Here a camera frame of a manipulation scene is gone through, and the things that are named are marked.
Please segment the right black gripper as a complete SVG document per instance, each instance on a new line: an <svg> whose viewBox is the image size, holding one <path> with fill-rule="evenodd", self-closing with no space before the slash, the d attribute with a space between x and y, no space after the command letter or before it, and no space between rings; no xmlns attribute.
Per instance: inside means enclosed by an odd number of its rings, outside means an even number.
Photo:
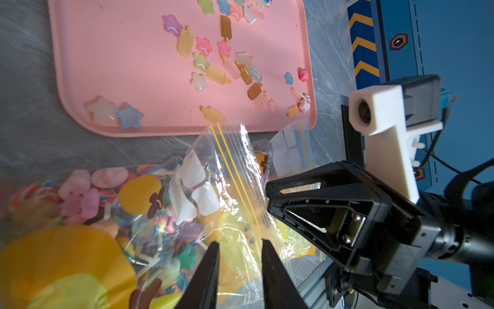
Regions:
<svg viewBox="0 0 494 309"><path fill-rule="evenodd" d="M435 199L430 210L381 188L351 162L335 162L266 184L268 212L341 267L400 294L424 258L448 258L462 230Z"/></svg>

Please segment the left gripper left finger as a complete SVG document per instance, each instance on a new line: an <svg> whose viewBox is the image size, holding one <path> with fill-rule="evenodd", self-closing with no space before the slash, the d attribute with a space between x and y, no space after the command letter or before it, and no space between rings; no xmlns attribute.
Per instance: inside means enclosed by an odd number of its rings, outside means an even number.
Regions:
<svg viewBox="0 0 494 309"><path fill-rule="evenodd" d="M175 309L215 309L219 286L219 243L212 242Z"/></svg>

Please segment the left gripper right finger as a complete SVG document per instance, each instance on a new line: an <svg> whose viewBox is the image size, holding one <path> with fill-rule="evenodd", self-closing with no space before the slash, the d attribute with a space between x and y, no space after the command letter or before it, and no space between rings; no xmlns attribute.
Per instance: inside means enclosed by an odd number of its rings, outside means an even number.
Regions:
<svg viewBox="0 0 494 309"><path fill-rule="evenodd" d="M308 309L268 239L262 240L262 285L265 308Z"/></svg>

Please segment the clear ziploc bag with candies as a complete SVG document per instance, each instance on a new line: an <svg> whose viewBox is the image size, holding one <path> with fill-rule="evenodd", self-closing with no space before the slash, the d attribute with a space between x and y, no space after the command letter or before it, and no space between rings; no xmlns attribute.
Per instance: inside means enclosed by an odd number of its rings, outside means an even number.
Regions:
<svg viewBox="0 0 494 309"><path fill-rule="evenodd" d="M287 263L246 128L209 126L162 165L1 180L2 308L167 308L219 246L219 305L262 299L264 241Z"/></svg>

